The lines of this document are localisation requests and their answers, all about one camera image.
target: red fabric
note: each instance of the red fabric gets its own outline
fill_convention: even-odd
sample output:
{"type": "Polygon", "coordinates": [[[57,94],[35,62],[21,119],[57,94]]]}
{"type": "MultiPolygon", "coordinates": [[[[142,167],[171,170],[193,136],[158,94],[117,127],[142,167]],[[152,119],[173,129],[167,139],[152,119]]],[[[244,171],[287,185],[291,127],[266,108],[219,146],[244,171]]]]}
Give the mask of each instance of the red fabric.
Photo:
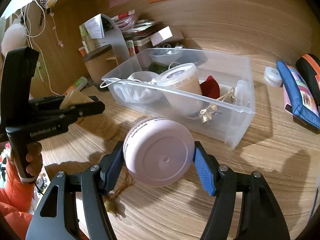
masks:
{"type": "MultiPolygon", "coordinates": [[[[7,162],[6,174],[4,188],[0,188],[0,212],[20,239],[25,240],[32,219],[27,212],[31,206],[34,185],[23,185],[16,167],[10,162],[7,162]]],[[[83,233],[81,238],[88,240],[83,233]]]]}
{"type": "Polygon", "coordinates": [[[220,97],[220,88],[217,81],[212,76],[200,84],[202,95],[208,98],[217,99],[220,97]]]}

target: transparent plastic bin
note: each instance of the transparent plastic bin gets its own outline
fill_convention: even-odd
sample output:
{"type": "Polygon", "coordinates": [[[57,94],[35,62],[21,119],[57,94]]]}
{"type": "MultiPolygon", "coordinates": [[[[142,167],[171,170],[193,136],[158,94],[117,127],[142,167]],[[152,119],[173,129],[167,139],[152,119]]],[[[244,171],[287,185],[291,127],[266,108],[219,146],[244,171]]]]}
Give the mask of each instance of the transparent plastic bin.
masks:
{"type": "Polygon", "coordinates": [[[173,61],[180,64],[194,63],[198,68],[200,83],[209,75],[213,76],[220,86],[220,95],[234,87],[234,102],[222,102],[155,84],[126,80],[109,85],[116,103],[153,117],[168,117],[192,131],[235,148],[255,114],[253,79],[248,57],[197,49],[145,49],[107,73],[102,80],[108,84],[115,81],[110,78],[126,79],[134,72],[148,71],[153,62],[169,65],[173,61]],[[124,96],[121,92],[123,90],[131,96],[124,96]],[[170,105],[168,95],[170,102],[175,99],[186,111],[170,105]],[[198,117],[200,111],[214,105],[218,111],[212,115],[212,120],[203,124],[203,120],[198,117]]]}

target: blue gripper pad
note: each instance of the blue gripper pad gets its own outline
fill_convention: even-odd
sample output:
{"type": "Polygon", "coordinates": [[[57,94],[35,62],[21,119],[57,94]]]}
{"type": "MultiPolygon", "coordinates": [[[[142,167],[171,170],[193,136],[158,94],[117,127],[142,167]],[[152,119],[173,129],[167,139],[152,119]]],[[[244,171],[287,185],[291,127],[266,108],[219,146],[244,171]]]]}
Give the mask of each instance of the blue gripper pad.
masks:
{"type": "Polygon", "coordinates": [[[195,156],[193,157],[193,161],[195,163],[196,170],[198,172],[198,176],[200,178],[202,187],[205,191],[209,193],[210,196],[214,195],[216,191],[213,184],[213,174],[210,171],[204,157],[201,154],[199,148],[195,149],[195,156]]]}
{"type": "Polygon", "coordinates": [[[121,149],[116,153],[116,157],[107,173],[107,183],[105,187],[106,192],[110,192],[115,188],[123,163],[124,163],[124,158],[123,158],[123,151],[121,147],[121,149]]]}

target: black and orange pouch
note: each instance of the black and orange pouch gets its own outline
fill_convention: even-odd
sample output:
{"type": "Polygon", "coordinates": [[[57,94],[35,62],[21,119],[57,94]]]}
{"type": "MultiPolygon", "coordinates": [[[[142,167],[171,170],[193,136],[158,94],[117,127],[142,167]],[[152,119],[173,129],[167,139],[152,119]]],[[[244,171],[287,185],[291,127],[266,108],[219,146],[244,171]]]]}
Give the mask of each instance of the black and orange pouch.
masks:
{"type": "Polygon", "coordinates": [[[305,54],[298,59],[296,67],[306,81],[320,112],[320,59],[313,54],[305,54]]]}

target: silver bolt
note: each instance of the silver bolt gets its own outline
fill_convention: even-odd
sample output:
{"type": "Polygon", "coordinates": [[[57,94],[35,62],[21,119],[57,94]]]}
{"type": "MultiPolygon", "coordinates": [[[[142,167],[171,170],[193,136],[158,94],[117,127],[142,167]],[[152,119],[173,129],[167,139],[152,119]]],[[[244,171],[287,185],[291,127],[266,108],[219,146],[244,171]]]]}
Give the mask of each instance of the silver bolt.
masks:
{"type": "Polygon", "coordinates": [[[64,174],[66,174],[64,171],[58,171],[57,177],[61,178],[64,176],[64,174]]]}
{"type": "Polygon", "coordinates": [[[95,164],[90,167],[90,171],[97,171],[99,168],[99,165],[95,164]]]}
{"type": "Polygon", "coordinates": [[[220,170],[220,171],[227,171],[227,170],[228,170],[228,166],[222,164],[222,165],[219,166],[219,170],[220,170]]]}
{"type": "Polygon", "coordinates": [[[253,175],[256,177],[256,178],[260,178],[261,177],[261,173],[259,171],[254,171],[253,172],[253,175]]]}

